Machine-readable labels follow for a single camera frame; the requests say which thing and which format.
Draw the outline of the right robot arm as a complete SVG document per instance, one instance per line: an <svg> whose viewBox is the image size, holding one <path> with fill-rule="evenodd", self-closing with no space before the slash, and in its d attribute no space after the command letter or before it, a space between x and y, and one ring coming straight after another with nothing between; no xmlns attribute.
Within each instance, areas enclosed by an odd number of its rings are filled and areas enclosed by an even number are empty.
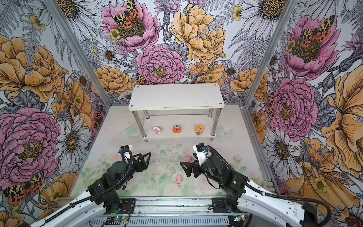
<svg viewBox="0 0 363 227"><path fill-rule="evenodd" d="M308 203L301 205L289 199L282 200L259 187L247 177L234 173L217 156L211 156L203 164L199 161L181 162L187 177L205 176L207 180L218 183L226 193L225 200L217 207L231 213L250 213L280 227L316 227L317 215Z"/></svg>

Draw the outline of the pink bear yellow flower toy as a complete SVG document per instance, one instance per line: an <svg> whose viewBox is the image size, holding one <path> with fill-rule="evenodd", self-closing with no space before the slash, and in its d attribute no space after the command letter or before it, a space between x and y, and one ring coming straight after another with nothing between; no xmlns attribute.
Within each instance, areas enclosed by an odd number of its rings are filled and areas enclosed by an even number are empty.
<svg viewBox="0 0 363 227"><path fill-rule="evenodd" d="M204 132L204 127L202 125L195 126L194 129L196 135L200 136Z"/></svg>

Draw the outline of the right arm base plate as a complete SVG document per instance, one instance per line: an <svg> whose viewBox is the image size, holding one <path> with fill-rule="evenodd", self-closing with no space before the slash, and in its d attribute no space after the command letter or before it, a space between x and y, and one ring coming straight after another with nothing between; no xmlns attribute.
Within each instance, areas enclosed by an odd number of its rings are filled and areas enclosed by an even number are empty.
<svg viewBox="0 0 363 227"><path fill-rule="evenodd" d="M230 198L212 198L211 210L213 213L234 213L235 204Z"/></svg>

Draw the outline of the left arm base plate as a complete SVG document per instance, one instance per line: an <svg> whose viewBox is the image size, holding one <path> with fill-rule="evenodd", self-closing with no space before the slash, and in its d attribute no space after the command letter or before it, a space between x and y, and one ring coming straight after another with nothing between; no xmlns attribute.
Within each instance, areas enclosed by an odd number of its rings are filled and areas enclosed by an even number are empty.
<svg viewBox="0 0 363 227"><path fill-rule="evenodd" d="M136 199L134 199L134 198L121 198L116 207L117 208L116 211L112 212L112 214L117 214L117 215L129 214L129 215L131 215L134 213L135 203L136 203Z"/></svg>

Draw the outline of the pink bear orange donut toy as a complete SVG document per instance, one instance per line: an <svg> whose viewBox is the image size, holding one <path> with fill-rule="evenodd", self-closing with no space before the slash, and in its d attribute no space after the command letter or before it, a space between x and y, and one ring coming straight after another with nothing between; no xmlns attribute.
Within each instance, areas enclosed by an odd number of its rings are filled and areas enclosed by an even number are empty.
<svg viewBox="0 0 363 227"><path fill-rule="evenodd" d="M181 132L181 127L180 127L180 125L175 125L175 126L173 127L173 133L178 134L178 133L180 133L180 132Z"/></svg>

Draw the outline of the white hooded pink doll toy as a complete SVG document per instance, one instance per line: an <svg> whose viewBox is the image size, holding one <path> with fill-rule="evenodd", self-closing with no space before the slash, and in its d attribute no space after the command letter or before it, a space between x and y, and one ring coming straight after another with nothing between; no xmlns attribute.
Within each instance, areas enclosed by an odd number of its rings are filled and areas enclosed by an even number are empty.
<svg viewBox="0 0 363 227"><path fill-rule="evenodd" d="M155 133L155 134L160 134L161 133L161 128L155 126L152 128L152 131Z"/></svg>

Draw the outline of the pink pig toy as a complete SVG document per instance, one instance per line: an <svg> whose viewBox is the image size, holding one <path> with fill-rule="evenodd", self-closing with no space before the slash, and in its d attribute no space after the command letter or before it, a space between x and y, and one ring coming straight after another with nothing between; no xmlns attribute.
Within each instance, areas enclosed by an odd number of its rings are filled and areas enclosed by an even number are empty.
<svg viewBox="0 0 363 227"><path fill-rule="evenodd" d="M191 163L192 162L192 157L191 156L184 157L184 162Z"/></svg>
<svg viewBox="0 0 363 227"><path fill-rule="evenodd" d="M181 175L178 175L178 176L176 177L176 183L177 183L177 184L181 184L181 183L182 183L182 176L181 176Z"/></svg>

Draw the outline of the pink pig toy front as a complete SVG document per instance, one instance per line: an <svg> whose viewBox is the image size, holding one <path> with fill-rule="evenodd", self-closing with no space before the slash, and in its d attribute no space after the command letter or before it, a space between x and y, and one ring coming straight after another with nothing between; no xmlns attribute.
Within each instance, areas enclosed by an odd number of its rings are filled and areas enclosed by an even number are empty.
<svg viewBox="0 0 363 227"><path fill-rule="evenodd" d="M182 176L181 176L181 175L178 175L178 176L176 177L176 183L177 183L177 184L181 184L181 183L182 183Z"/></svg>

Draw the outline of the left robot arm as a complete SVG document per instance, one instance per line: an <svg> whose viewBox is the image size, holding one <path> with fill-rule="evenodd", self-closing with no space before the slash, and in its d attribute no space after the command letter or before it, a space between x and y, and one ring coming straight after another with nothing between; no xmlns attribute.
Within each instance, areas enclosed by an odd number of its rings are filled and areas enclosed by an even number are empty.
<svg viewBox="0 0 363 227"><path fill-rule="evenodd" d="M117 161L70 203L31 227L77 227L98 215L116 214L123 209L118 190L124 190L137 172L149 166L151 153L132 155L122 150L122 160Z"/></svg>

